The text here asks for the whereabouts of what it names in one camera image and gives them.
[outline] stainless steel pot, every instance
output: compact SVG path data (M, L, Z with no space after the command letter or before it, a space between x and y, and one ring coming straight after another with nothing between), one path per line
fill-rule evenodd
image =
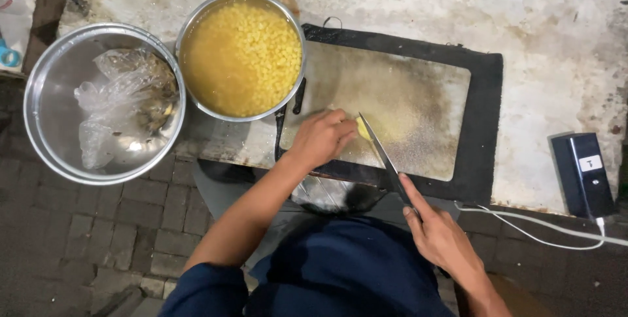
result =
M74 89L83 81L97 86L108 82L93 59L113 48L144 48L168 63L177 78L179 98L154 141L140 144L121 136L116 153L122 155L102 168L87 170L78 135L87 115L74 98ZM155 36L127 24L87 25L55 41L35 64L24 95L26 130L35 151L63 177L86 185L122 183L155 166L174 144L185 113L183 90L174 56Z
M188 32L190 32L195 24L198 23L200 16L203 16L203 14L215 7L216 5L219 5L221 3L224 3L228 0L206 0L204 1L198 8L196 8L192 14L190 14L190 16L188 17L188 19L185 21L185 24L183 24L183 27L181 28L181 31L179 32L179 36L177 37L177 44L175 46L175 56L179 57L179 51L181 49L181 43L184 40L184 38L186 37L186 35L188 34ZM190 90L188 89L188 92L190 93L190 98L192 99L192 102L197 105L198 108L200 108L201 111L214 116L216 118L219 118L221 120L225 120L225 121L231 121L231 122L248 122L248 121L253 121L253 120L259 120L260 118L264 118L266 116L268 116L269 114L274 113L275 111L277 111L279 108L282 108L285 104L288 103L288 100L290 100L294 94L296 93L296 90L299 88L299 85L301 85L301 80L303 80L303 74L305 73L305 34L303 33L303 29L301 28L301 25L299 25L299 23L296 20L296 17L292 14L292 12L290 11L290 9L288 9L284 4L282 4L280 1L278 0L263 0L265 2L267 2L268 4L271 4L273 6L275 6L276 8L279 9L279 11L281 11L283 14L286 15L286 18L290 21L290 24L292 25L292 27L294 28L294 31L297 33L297 35L299 36L299 41L301 42L301 52L302 52L302 57L301 57L301 70L299 71L299 75L296 77L296 80L294 81L294 86L292 87L292 89L290 90L290 92L288 93L288 95L286 97L283 98L283 100L281 100L281 102L279 102L277 105L275 105L273 108L271 108L270 110L260 113L260 114L256 114L254 116L249 116L249 117L231 117L231 116L225 116L224 114L220 114L218 112L212 111L209 108L205 107L203 104L201 104L197 98L194 97L194 94L190 92Z

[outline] person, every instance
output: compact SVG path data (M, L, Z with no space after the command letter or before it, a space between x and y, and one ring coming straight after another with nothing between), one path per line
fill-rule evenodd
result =
M294 222L273 225L280 210L303 214L286 208L286 199L356 134L343 110L306 119L292 147L201 239L160 316L453 316L438 295L434 266L462 287L474 316L510 316L467 235L404 174L399 179L416 209L399 204L395 211L406 230L369 216L303 225L305 218L288 233L273 229ZM277 237L270 255L250 261ZM243 265L259 282L250 294Z

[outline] navy blue shirt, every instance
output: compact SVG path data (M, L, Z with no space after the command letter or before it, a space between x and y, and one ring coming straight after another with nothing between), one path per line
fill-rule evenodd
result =
M373 218L335 219L285 240L251 275L197 264L160 316L453 316L412 235Z

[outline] white charging cable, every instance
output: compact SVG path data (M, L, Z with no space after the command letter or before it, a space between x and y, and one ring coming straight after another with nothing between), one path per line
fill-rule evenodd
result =
M525 235L531 237L532 239L534 239L534 240L536 240L538 242L544 243L546 245L559 247L559 248L562 248L562 249L592 250L592 249L597 249L598 247L602 246L602 244L604 242L615 243L617 245L622 245L622 246L628 246L628 241L626 241L626 240L621 240L619 238L613 238L613 237L607 237L606 236L606 232L605 232L605 228L604 228L604 219L603 218L595 219L595 223L600 228L600 232L601 232L601 235L595 235L593 233L578 232L578 231L569 230L569 229L566 229L566 228L561 228L560 226L557 226L557 225L554 225L554 224L550 224L550 223L548 223L546 221L539 220L539 219L536 219L536 218L527 217L525 215L520 215L520 214L515 214L515 213L505 213L505 212L502 212L502 211L492 211L492 210L489 210L488 208L485 208L485 207L480 206L480 205L478 205L478 206L480 208L482 208L482 209L462 208L462 206L460 206L460 204L458 202L454 202L454 204L455 204L456 208L458 208L460 211L478 211L480 213L493 214L499 220L502 220L503 222L505 222L508 225L514 227L515 229L517 229L520 232L524 233ZM543 240L541 240L539 238L536 238L536 237L530 235L529 233L527 233L527 232L523 231L522 229L518 228L517 226L513 225L511 222L509 222L509 221L505 220L504 218L502 218L502 216L514 217L514 218L519 218L519 219L523 219L523 220L532 221L532 222L537 223L539 225L547 226L548 228L554 229L554 230L562 232L562 233L566 233L568 235L589 238L591 240L598 240L599 242L596 243L595 245L589 246L589 247L570 247L570 246L557 245L555 243L543 241Z

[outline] hand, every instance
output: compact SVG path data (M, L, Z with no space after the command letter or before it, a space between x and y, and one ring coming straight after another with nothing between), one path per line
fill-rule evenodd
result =
M347 143L357 135L355 120L347 120L342 109L323 111L303 121L287 154L298 158L297 163L308 172L338 156Z
M451 218L439 208L431 207L416 190L405 174L399 180L419 216L410 207L403 209L404 217L412 231L412 237L419 253L428 261L443 268L460 286L469 290L479 282L484 282L484 264L475 253L467 235Z

